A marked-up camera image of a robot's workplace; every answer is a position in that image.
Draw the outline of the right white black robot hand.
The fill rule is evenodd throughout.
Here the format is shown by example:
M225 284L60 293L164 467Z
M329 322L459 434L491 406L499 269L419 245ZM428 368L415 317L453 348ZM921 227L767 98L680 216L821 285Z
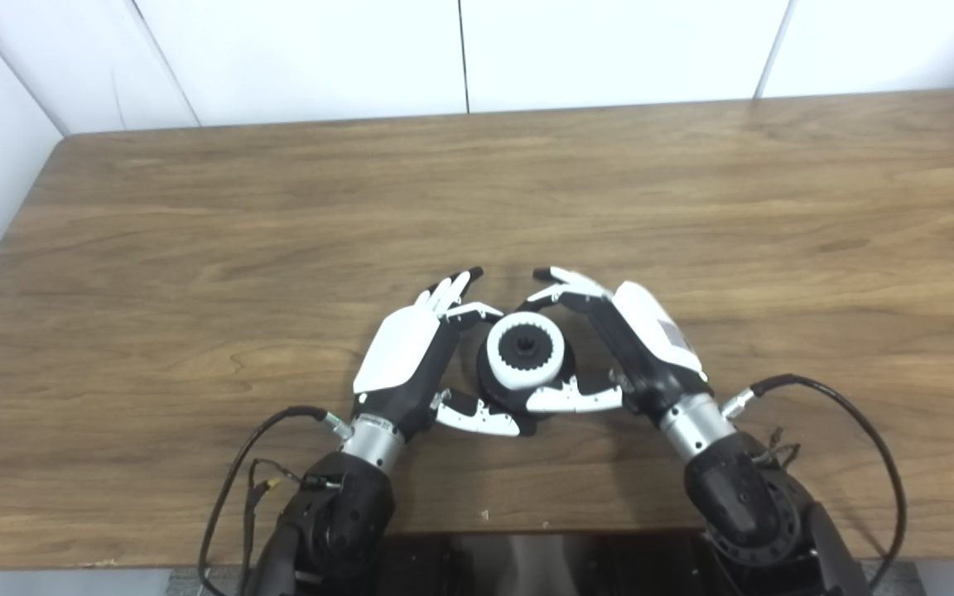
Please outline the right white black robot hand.
M563 305L583 315L619 366L603 377L571 376L535 388L529 412L592 412L624 407L659 423L691 400L711 400L701 360L671 316L646 287L625 281L609 290L589 276L560 267L534 269L548 282L520 310Z

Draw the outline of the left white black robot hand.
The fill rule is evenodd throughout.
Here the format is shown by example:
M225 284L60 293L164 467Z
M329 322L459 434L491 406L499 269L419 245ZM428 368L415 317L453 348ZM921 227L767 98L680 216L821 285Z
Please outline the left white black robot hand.
M435 423L491 436L535 434L533 419L443 385L462 333L504 316L465 301L482 274L482 267L472 267L447 276L383 320L353 381L355 418L382 419L405 442Z

